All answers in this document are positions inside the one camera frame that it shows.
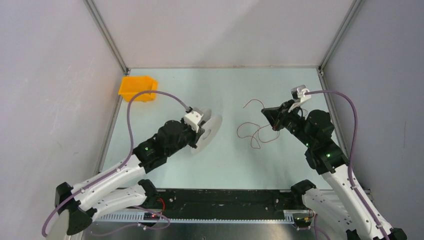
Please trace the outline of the white perforated cable spool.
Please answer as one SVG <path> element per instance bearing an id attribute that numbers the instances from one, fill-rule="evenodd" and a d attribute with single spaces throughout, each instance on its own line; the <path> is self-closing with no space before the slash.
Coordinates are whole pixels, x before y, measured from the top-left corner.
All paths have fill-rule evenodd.
<path id="1" fill-rule="evenodd" d="M 201 129 L 204 130 L 204 132 L 200 135 L 196 143 L 196 148 L 191 149 L 193 155 L 200 153 L 211 143 L 217 135 L 223 121 L 220 114 L 212 115 L 212 110 L 208 107 L 202 107 L 199 110 L 203 113 Z"/>

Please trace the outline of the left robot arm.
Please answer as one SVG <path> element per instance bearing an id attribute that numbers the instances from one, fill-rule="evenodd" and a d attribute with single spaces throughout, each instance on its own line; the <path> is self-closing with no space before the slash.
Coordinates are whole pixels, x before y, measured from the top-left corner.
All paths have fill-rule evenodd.
<path id="1" fill-rule="evenodd" d="M 216 133 L 212 121 L 194 123 L 186 117 L 181 121 L 169 120 L 151 138 L 132 149 L 126 159 L 107 171 L 75 185 L 59 184 L 55 189 L 55 208 L 59 215 L 67 215 L 67 226 L 61 233 L 76 235 L 98 218 L 127 207 L 156 206 L 156 188 L 142 177 L 187 146 L 193 153 L 200 152 Z M 134 186 L 119 189 L 136 178 L 140 180 Z"/>

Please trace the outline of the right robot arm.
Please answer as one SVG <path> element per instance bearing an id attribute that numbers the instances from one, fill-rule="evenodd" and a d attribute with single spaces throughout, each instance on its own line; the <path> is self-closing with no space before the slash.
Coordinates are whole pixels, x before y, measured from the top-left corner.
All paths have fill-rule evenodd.
<path id="1" fill-rule="evenodd" d="M 288 130 L 307 148 L 305 158 L 334 190 L 341 205 L 327 199 L 309 180 L 291 187 L 291 204 L 305 207 L 319 215 L 335 232 L 349 240 L 405 240 L 406 233 L 393 227 L 372 205 L 359 186 L 356 177 L 348 173 L 348 158 L 332 140 L 334 125 L 331 116 L 323 110 L 312 110 L 300 116 L 300 108 L 289 111 L 291 101 L 278 107 L 261 110 L 274 131 Z"/>

